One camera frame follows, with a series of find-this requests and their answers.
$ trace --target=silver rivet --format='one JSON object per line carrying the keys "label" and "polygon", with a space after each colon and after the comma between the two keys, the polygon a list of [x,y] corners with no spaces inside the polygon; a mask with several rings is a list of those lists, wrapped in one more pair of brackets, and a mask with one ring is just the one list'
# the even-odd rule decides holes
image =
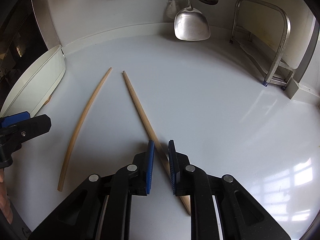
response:
{"label": "silver rivet", "polygon": [[95,182],[95,181],[97,181],[98,179],[99,179],[99,176],[96,175],[96,174],[92,174],[92,175],[90,175],[90,177],[89,177],[89,180],[90,180],[91,182]]}
{"label": "silver rivet", "polygon": [[188,165],[188,166],[186,166],[186,171],[191,171],[191,172],[193,172],[193,171],[195,171],[195,170],[196,170],[196,167],[193,166],[193,165]]}
{"label": "silver rivet", "polygon": [[233,182],[233,177],[231,175],[226,175],[223,177],[226,182]]}
{"label": "silver rivet", "polygon": [[137,170],[137,166],[134,165],[134,164],[130,164],[128,167],[127,167],[127,170],[128,171],[136,171]]}

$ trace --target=wooden chopstick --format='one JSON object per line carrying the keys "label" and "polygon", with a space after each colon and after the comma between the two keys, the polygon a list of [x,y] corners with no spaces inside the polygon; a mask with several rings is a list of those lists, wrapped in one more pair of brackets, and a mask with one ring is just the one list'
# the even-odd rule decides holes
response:
{"label": "wooden chopstick", "polygon": [[[134,91],[133,86],[131,85],[131,82],[128,78],[128,75],[126,74],[125,71],[123,71],[123,76],[124,76],[125,83],[127,84],[127,87],[129,89],[132,100],[133,100],[133,102],[138,110],[138,113],[140,115],[140,118],[144,124],[144,127],[146,128],[150,139],[155,142],[155,147],[158,152],[158,156],[160,157],[160,160],[161,160],[161,162],[162,162],[162,164],[163,164],[163,166],[164,166],[164,168],[170,178],[170,165],[169,165],[167,155],[164,153],[164,150],[162,149],[162,146],[158,140],[158,137],[156,136],[156,133],[153,130],[153,128],[148,120],[148,117],[147,117],[146,113],[144,112],[142,105],[138,99],[138,96],[137,96],[136,92]],[[189,196],[181,196],[180,199],[182,200],[183,204],[185,205],[188,213],[191,215],[190,197]]]}
{"label": "wooden chopstick", "polygon": [[82,126],[82,124],[84,122],[84,119],[87,116],[87,113],[88,113],[88,111],[89,111],[94,99],[96,98],[100,88],[102,87],[104,81],[106,80],[106,78],[110,74],[111,70],[112,70],[112,68],[109,68],[109,70],[106,72],[106,74],[103,76],[103,78],[101,79],[100,83],[98,84],[98,86],[94,90],[92,96],[90,97],[87,105],[85,106],[85,108],[84,108],[84,110],[82,112],[82,115],[81,115],[81,117],[80,117],[80,119],[78,121],[78,124],[77,124],[75,130],[73,131],[73,134],[72,134],[71,140],[69,142],[69,146],[68,146],[66,155],[64,156],[64,161],[63,161],[63,164],[62,164],[59,183],[58,183],[58,191],[62,191],[62,189],[63,189],[63,184],[64,184],[64,180],[66,178],[66,174],[67,174],[67,169],[68,169],[68,164],[69,164],[69,161],[70,161],[71,153],[72,153],[73,147],[74,147],[74,145],[76,143],[76,140],[77,140],[79,131],[81,129],[81,126]]}

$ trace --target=white bowl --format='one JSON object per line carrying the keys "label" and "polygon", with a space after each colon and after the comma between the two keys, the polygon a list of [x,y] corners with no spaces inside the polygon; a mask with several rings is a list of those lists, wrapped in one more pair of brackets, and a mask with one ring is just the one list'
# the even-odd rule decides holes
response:
{"label": "white bowl", "polygon": [[9,92],[0,116],[28,111],[31,117],[40,110],[66,71],[61,45],[39,57],[21,75]]}

